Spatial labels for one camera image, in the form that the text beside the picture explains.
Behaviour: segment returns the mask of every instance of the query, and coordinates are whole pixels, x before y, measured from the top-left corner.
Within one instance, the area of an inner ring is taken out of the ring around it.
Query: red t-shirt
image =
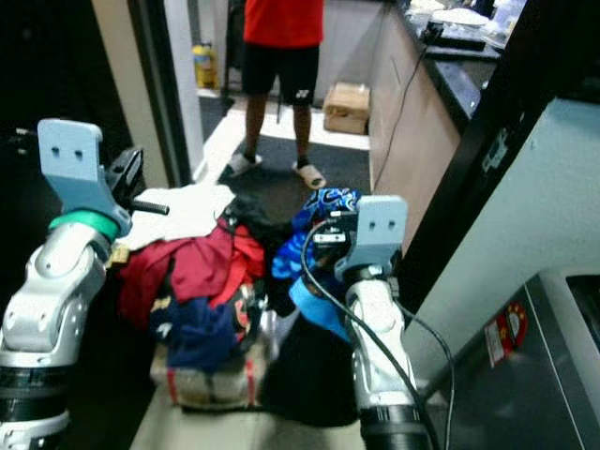
[[[323,40],[323,0],[247,0],[244,40],[293,49]]]

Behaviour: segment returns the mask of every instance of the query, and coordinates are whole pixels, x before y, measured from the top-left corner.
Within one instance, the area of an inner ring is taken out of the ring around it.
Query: black countertop
[[[481,52],[426,46],[419,36],[427,20],[407,17],[401,3],[401,0],[397,2],[396,12],[417,51],[425,51],[422,64],[455,126],[462,133],[479,104],[483,84],[491,76],[501,55],[488,45]]]

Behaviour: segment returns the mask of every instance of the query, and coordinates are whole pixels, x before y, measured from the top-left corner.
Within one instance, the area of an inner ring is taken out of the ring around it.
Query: green ring
[[[119,226],[114,220],[103,216],[100,213],[87,210],[73,211],[55,218],[50,223],[50,229],[53,230],[54,228],[69,222],[88,225],[99,233],[104,234],[111,242],[114,241],[119,234]]]

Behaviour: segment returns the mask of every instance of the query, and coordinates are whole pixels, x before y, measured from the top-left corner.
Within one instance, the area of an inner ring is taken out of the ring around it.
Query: cardboard box
[[[329,89],[323,109],[325,129],[343,133],[366,134],[369,89],[363,84],[338,82]]]

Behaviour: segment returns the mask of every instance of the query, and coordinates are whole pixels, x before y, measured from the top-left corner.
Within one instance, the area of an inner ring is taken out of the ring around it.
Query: white slipper
[[[227,163],[224,175],[229,178],[240,176],[242,173],[249,171],[250,169],[259,166],[263,162],[260,156],[256,156],[254,162],[248,161],[241,153],[236,153],[232,156],[232,159]]]
[[[317,190],[324,188],[327,184],[323,174],[319,172],[319,169],[312,164],[307,164],[306,166],[302,166],[300,169],[298,169],[298,163],[294,162],[292,169],[294,169],[294,171],[300,175],[300,177],[304,180],[304,184],[311,189]]]

